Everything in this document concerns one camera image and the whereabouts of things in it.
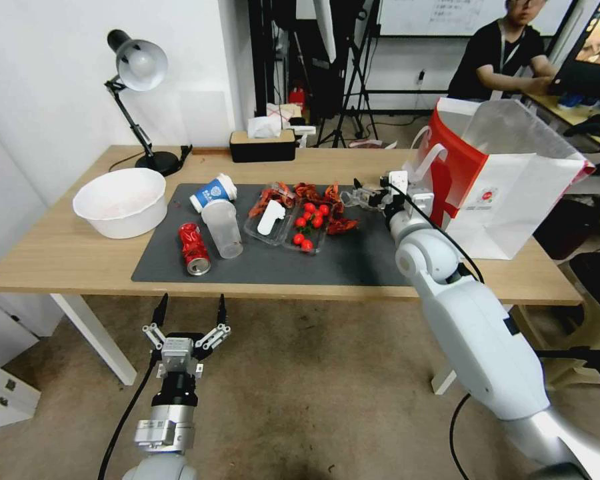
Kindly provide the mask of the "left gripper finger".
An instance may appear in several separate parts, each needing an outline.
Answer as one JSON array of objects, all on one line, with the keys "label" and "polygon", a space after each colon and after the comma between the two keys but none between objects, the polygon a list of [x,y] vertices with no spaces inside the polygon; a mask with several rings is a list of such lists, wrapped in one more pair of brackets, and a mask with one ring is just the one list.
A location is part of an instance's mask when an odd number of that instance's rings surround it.
[{"label": "left gripper finger", "polygon": [[194,343],[194,358],[206,358],[231,334],[227,317],[225,296],[221,294],[217,310],[216,326]]},{"label": "left gripper finger", "polygon": [[158,351],[162,350],[166,342],[166,336],[161,331],[161,326],[164,324],[168,301],[169,296],[167,293],[165,293],[153,311],[151,322],[148,325],[142,326],[141,328],[143,334],[150,340],[154,348]]}]

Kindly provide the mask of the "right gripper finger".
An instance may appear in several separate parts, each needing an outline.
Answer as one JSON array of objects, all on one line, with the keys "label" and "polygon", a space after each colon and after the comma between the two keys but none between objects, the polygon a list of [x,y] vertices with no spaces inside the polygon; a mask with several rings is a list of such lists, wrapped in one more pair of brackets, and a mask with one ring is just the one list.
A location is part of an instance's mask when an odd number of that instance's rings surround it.
[{"label": "right gripper finger", "polygon": [[362,183],[358,178],[353,179],[353,196],[358,199],[368,199],[379,196],[383,198],[387,194],[386,188],[378,183]]},{"label": "right gripper finger", "polygon": [[385,196],[383,192],[343,192],[341,202],[347,208],[360,207],[368,211],[381,211],[384,208]]}]

